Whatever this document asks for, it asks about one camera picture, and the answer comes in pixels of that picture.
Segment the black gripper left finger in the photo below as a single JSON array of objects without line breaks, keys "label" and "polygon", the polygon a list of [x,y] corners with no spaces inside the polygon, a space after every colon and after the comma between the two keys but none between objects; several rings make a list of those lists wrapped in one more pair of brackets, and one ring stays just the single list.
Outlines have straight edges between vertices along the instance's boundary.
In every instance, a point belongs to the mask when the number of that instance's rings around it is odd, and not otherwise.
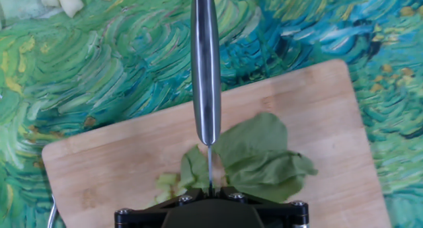
[{"label": "black gripper left finger", "polygon": [[121,208],[114,212],[115,228],[161,227],[168,212],[174,208],[209,198],[210,189],[191,188],[147,209]]}]

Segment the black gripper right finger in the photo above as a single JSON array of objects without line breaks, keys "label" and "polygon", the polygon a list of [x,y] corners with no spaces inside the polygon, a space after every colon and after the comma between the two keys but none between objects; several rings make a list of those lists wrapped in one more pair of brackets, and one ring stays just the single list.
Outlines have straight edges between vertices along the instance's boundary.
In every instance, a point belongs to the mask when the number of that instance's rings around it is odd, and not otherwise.
[{"label": "black gripper right finger", "polygon": [[212,198],[219,202],[212,208],[212,217],[223,222],[221,227],[264,227],[272,219],[281,221],[282,227],[309,227],[309,206],[301,200],[281,204],[234,187],[213,189]]}]

